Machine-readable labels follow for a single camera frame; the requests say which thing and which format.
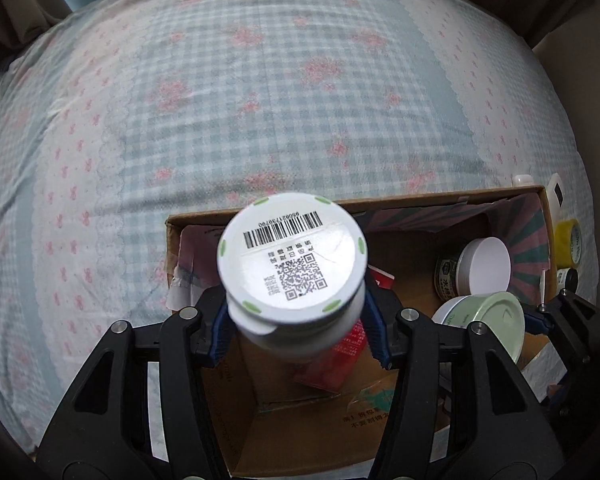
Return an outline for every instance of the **bed sheet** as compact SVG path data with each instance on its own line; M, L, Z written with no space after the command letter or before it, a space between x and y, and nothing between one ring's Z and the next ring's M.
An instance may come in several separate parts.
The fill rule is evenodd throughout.
M592 199L568 119L493 16L463 0L95 2L0 82L0 418L31 449L110 323L168 316L170 214L555 171L594 300Z

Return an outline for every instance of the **qr code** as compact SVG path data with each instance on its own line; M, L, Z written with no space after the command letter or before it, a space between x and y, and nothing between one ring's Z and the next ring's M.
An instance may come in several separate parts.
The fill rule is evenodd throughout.
M282 290L289 301L327 287L327 281L313 254L277 264L276 270Z

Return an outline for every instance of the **tape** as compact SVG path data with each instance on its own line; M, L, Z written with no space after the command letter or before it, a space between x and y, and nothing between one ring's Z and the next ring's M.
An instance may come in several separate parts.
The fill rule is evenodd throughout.
M580 265L582 257L582 232L576 219L559 222L555 227L555 265L558 269Z

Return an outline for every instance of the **white bottle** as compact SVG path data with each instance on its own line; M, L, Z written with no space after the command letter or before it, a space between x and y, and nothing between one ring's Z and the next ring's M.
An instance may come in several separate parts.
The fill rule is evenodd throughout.
M256 200L218 245L229 316L251 342L293 362L350 332L365 302L366 260L351 215L304 193Z

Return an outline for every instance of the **open cardboard box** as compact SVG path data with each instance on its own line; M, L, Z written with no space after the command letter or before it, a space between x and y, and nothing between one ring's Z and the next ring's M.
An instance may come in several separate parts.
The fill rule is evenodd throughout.
M339 203L360 219L368 244L369 263L395 276L393 290L402 304L432 316L442 304L433 285L435 261L442 247L459 237L472 239L496 235L492 232L495 223L499 223L500 230L503 225L505 229L507 225L510 228L520 213L518 204L524 202L516 198L519 196L536 205L539 201L541 205L541 214L536 214L534 219L536 227L540 224L543 235L543 230L546 230L544 251L548 260L553 250L553 229L544 187L347 200ZM495 214L487 214L476 208L478 212L473 216L439 232L394 230L392 222L378 221L396 218L395 212L387 210L480 205L501 199L510 199L508 203L511 206L503 209L506 214L500 214L500 210ZM169 217L167 245L170 283L182 230L189 225L224 226L237 211ZM524 237L522 229L512 240L523 251L528 250L524 243L520 244L520 239ZM513 254L512 261L515 272L516 257ZM529 280L528 273L519 272L517 276L519 282L520 279L534 282ZM556 269L551 263L546 273L547 298L555 295L555 277ZM537 301L538 298L531 294L527 299ZM531 361L547 341L544 336L526 334L519 367L523 368ZM224 460L233 476L260 478L309 474L363 462L376 455L388 416L388 405L386 402L373 402L369 399L374 396L365 396L364 393L378 392L380 388L382 391L376 397L386 399L386 395L381 394L391 393L396 372L383 370L366 348L341 392L334 395L293 382L294 370L294 365L278 361L241 336L234 339L227 356L218 367L203 370L214 429Z

